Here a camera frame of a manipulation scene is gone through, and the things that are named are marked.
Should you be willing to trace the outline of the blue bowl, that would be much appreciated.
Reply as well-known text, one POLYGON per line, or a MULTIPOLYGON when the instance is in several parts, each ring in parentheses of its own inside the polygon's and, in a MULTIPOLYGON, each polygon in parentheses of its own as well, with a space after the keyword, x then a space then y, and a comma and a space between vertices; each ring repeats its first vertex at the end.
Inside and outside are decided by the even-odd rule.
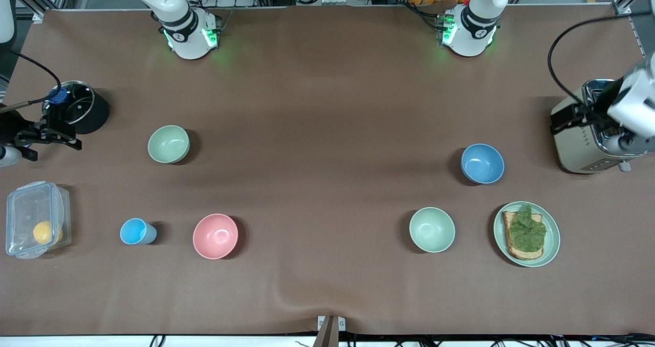
POLYGON ((498 149, 477 143, 466 147, 460 160, 466 179, 481 185, 494 184, 505 174, 505 160, 498 149))

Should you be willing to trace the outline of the pale green bowl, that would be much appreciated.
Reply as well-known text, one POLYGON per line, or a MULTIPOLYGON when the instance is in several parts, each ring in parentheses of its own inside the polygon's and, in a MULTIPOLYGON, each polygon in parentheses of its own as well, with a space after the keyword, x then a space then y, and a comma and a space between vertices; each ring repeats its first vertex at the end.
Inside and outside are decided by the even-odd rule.
POLYGON ((412 242, 426 253, 442 253, 454 243, 456 228, 444 210, 424 207, 414 212, 409 221, 412 242))
POLYGON ((157 163, 174 164, 182 161, 190 151, 187 131, 177 125, 158 128, 149 138, 147 151, 157 163))

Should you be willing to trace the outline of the pink bowl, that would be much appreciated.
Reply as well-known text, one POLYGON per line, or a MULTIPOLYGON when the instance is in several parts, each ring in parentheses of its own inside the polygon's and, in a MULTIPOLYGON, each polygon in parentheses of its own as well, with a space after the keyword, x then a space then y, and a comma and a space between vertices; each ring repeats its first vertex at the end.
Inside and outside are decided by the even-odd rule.
POLYGON ((196 225, 192 244, 199 256, 208 260, 223 259, 232 253, 238 243, 238 227, 231 217, 214 213, 196 225))

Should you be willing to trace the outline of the beige metal toaster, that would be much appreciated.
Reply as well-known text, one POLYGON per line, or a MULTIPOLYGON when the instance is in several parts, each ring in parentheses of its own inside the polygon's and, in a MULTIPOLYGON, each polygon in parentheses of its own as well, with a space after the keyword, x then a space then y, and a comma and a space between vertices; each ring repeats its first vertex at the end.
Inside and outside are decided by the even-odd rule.
MULTIPOLYGON (((573 97, 566 97, 559 104, 576 104, 573 97)), ((615 156, 608 153, 601 141, 601 133, 594 124, 568 128, 554 135, 555 148, 561 167, 573 174, 599 174, 618 166, 630 170, 630 161, 643 155, 615 156)))

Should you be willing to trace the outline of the glass lid with blue knob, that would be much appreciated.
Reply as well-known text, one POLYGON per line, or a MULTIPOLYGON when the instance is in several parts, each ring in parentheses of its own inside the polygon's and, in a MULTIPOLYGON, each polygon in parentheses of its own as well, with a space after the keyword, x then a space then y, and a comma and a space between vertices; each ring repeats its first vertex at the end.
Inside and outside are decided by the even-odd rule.
POLYGON ((54 86, 42 103, 43 116, 51 116, 70 125, 85 125, 93 118, 95 93, 81 81, 66 81, 54 86))

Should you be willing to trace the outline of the clear plastic lidded container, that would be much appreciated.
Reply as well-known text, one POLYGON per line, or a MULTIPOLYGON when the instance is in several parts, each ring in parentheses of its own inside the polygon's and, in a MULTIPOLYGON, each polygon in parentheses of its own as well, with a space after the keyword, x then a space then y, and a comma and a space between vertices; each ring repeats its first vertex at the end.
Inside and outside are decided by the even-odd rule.
POLYGON ((21 260, 42 256, 72 242, 69 192, 52 182, 32 182, 9 194, 6 215, 6 253, 21 260), (52 230, 62 230, 55 245, 39 245, 32 230, 41 221, 51 221, 52 230))

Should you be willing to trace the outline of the yellow lemon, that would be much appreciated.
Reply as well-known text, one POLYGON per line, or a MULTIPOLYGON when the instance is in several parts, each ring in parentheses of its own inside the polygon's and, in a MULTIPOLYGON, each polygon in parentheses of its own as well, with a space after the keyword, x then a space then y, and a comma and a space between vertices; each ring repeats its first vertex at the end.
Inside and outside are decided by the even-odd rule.
POLYGON ((39 245, 55 245, 63 238, 62 230, 52 230, 51 221, 41 221, 32 230, 34 240, 39 245))

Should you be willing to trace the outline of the green lettuce leaf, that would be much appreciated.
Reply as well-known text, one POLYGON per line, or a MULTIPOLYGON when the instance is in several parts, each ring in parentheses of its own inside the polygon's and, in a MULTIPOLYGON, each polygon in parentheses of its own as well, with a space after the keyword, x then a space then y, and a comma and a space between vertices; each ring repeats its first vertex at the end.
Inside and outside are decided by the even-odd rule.
POLYGON ((506 211, 506 239, 508 247, 522 253, 538 253, 543 249, 547 228, 540 214, 534 214, 531 205, 518 212, 506 211))

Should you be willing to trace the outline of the pale green plate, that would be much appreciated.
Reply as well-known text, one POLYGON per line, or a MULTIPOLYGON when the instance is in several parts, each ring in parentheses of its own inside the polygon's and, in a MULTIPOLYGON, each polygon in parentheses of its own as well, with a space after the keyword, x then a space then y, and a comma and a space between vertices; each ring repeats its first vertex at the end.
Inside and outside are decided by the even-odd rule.
POLYGON ((536 203, 531 202, 512 202, 499 209, 493 220, 493 236, 498 249, 509 261, 515 263, 516 265, 528 268, 545 266, 554 260, 559 252, 561 242, 559 228, 552 215, 550 215, 549 212, 547 212, 539 205, 536 205, 536 203), (526 204, 531 205, 532 212, 534 214, 540 214, 542 216, 542 222, 547 228, 547 234, 545 235, 545 243, 543 247, 543 256, 532 261, 518 260, 508 253, 505 242, 505 226, 503 224, 503 220, 501 219, 501 213, 503 211, 518 212, 526 204))

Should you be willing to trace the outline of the blue plastic cup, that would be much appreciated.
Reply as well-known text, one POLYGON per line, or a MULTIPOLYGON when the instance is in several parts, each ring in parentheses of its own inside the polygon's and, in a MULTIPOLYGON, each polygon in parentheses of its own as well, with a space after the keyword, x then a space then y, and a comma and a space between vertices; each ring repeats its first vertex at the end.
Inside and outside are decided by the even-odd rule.
POLYGON ((122 224, 119 237, 127 245, 152 244, 157 237, 157 229, 143 219, 133 218, 122 224))

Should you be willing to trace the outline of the toasted bread slice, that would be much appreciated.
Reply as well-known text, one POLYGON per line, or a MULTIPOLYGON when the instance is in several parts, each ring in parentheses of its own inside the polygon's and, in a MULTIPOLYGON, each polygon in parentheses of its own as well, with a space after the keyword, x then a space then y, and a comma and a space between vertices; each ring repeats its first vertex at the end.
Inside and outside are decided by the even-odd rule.
POLYGON ((532 261, 532 260, 539 259, 541 256, 543 256, 543 249, 540 250, 538 253, 522 253, 522 252, 520 252, 520 251, 513 250, 513 249, 510 249, 510 247, 508 247, 508 241, 507 241, 507 239, 506 239, 506 224, 505 224, 505 216, 504 216, 505 212, 506 212, 506 211, 503 211, 503 212, 501 213, 501 219, 503 220, 503 224, 504 224, 504 226, 505 226, 505 242, 506 242, 506 247, 507 247, 507 249, 508 249, 508 253, 509 253, 512 257, 514 257, 514 258, 516 258, 516 259, 518 259, 518 260, 522 260, 522 261, 532 261))

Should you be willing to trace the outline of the brown table mat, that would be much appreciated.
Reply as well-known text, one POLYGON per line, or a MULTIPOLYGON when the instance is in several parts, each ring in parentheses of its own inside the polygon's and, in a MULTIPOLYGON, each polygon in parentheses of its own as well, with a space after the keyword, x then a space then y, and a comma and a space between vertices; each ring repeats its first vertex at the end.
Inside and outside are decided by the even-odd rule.
POLYGON ((317 316, 358 334, 655 334, 655 154, 631 172, 560 169, 550 111, 557 35, 611 6, 516 6, 481 56, 461 58, 403 7, 288 7, 232 14, 219 51, 186 61, 147 11, 52 11, 23 53, 112 108, 80 151, 39 145, 0 169, 0 335, 274 334, 317 316), (147 143, 177 125, 180 162, 147 143), (505 174, 475 184, 464 149, 498 149, 505 174), (72 242, 6 253, 7 198, 32 182, 70 194, 72 242), (528 268, 498 249, 493 220, 536 203, 560 232, 528 268), (454 221, 426 253, 424 207, 454 221), (229 256, 205 259, 204 217, 234 219, 229 256), (129 219, 157 229, 127 245, 129 219))

